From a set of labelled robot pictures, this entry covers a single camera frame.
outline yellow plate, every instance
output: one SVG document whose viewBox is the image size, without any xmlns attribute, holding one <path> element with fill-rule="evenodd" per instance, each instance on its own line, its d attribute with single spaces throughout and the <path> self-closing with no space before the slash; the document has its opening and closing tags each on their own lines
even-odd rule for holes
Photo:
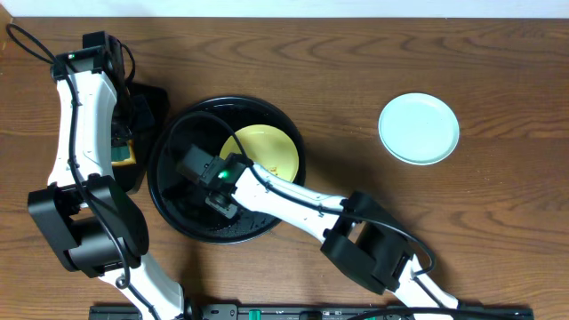
<svg viewBox="0 0 569 320">
<path fill-rule="evenodd" d="M 265 124 L 254 124 L 235 132 L 247 156 L 283 180 L 292 182 L 299 170 L 299 153 L 286 133 Z M 221 148 L 220 157 L 241 154 L 233 137 Z"/>
</svg>

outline black round tray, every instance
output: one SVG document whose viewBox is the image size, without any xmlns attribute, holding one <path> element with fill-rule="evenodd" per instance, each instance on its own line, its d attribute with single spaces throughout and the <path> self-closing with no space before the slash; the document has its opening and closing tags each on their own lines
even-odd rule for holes
<svg viewBox="0 0 569 320">
<path fill-rule="evenodd" d="M 227 219 L 214 209 L 193 200 L 199 189 L 175 170 L 175 160 L 166 150 L 165 142 L 172 124 L 189 112 L 210 112 L 227 122 L 234 131 L 252 124 L 272 125 L 285 132 L 299 153 L 299 170 L 294 183 L 304 185 L 306 163 L 304 145 L 293 121 L 270 103 L 247 97 L 220 97 L 197 103 L 170 122 L 156 142 L 148 163 L 148 187 L 154 205 L 162 216 L 186 236 L 215 244 L 243 242 L 271 230 L 279 219 L 264 213 L 240 209 Z M 190 119 L 180 124 L 172 136 L 172 154 L 179 160 L 191 144 L 218 156 L 229 134 L 213 121 Z"/>
</svg>

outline white plate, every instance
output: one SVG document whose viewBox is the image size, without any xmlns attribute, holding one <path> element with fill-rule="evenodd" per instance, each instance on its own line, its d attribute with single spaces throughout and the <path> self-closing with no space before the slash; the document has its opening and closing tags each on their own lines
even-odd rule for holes
<svg viewBox="0 0 569 320">
<path fill-rule="evenodd" d="M 381 142 L 408 164 L 435 164 L 448 157 L 459 142 L 460 127 L 453 111 L 425 93 L 407 93 L 381 111 Z"/>
</svg>

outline wood grain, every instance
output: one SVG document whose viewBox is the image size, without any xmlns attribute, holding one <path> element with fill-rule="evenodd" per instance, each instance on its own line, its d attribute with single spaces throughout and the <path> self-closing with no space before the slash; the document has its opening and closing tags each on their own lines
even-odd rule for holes
<svg viewBox="0 0 569 320">
<path fill-rule="evenodd" d="M 4 26 L 7 23 L 10 23 L 11 21 L 12 21 L 11 14 L 8 13 L 8 11 L 6 11 L 6 9 L 2 4 L 0 4 L 0 26 L 2 26 L 2 28 L 4 29 Z M 6 34 L 5 32 L 0 32 L 0 54 L 2 54 L 1 52 L 4 50 L 4 42 L 7 39 L 8 39 L 8 34 Z"/>
<path fill-rule="evenodd" d="M 54 52 L 107 30 L 137 80 L 164 87 L 173 116 L 217 95 L 279 106 L 306 146 L 307 185 L 370 192 L 437 252 L 449 293 L 569 315 L 569 22 L 565 20 L 21 19 Z M 69 274 L 28 216 L 57 148 L 59 98 L 48 67 L 8 43 L 0 60 L 0 317 L 86 318 L 125 302 Z M 440 164 L 403 164 L 382 147 L 382 107 L 405 92 L 452 106 L 461 140 Z M 151 251 L 199 301 L 384 304 L 349 281 L 310 236 L 284 223 L 239 245 L 187 239 L 143 184 Z"/>
</svg>

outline black base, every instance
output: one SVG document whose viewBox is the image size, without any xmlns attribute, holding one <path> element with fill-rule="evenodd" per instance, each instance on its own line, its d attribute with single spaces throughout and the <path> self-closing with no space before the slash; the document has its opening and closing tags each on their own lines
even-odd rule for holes
<svg viewBox="0 0 569 320">
<path fill-rule="evenodd" d="M 83 187 L 108 228 L 128 248 L 124 257 L 129 266 L 137 268 L 149 246 L 144 215 L 110 176 L 90 175 Z M 120 258 L 95 216 L 73 218 L 82 202 L 76 185 L 59 188 L 52 184 L 28 194 L 28 211 L 67 271 L 80 270 L 96 277 L 115 267 Z"/>
<path fill-rule="evenodd" d="M 203 317 L 191 320 L 348 320 L 352 316 L 368 313 L 377 308 L 345 307 L 266 307 L 231 304 L 207 305 L 201 307 Z M 485 312 L 496 316 L 505 316 L 514 320 L 534 320 L 530 308 L 483 308 L 464 307 L 462 309 Z M 89 320 L 138 320 L 140 313 L 135 307 L 91 307 Z M 413 316 L 386 316 L 389 320 L 413 320 Z M 460 320 L 477 320 L 475 317 L 461 317 Z"/>
<path fill-rule="evenodd" d="M 124 192 L 135 193 L 140 188 L 150 151 L 162 131 L 162 126 L 170 102 L 165 90 L 145 84 L 132 83 L 128 87 L 136 107 L 138 125 L 148 125 L 149 129 L 134 133 L 133 148 L 136 164 L 113 167 L 115 181 Z"/>
<path fill-rule="evenodd" d="M 294 183 L 305 180 L 305 155 L 301 134 L 293 121 L 270 103 L 246 97 L 221 97 L 200 102 L 176 119 L 194 111 L 214 114 L 234 131 L 252 124 L 274 126 L 286 133 L 299 153 L 299 170 Z M 148 188 L 156 208 L 168 223 L 186 236 L 215 244 L 243 242 L 271 230 L 280 220 L 262 213 L 240 209 L 228 219 L 204 204 L 203 190 L 179 174 L 175 165 L 196 145 L 209 155 L 217 156 L 229 134 L 207 120 L 188 120 L 172 136 L 170 154 L 166 142 L 172 124 L 162 133 L 148 163 Z"/>
</svg>

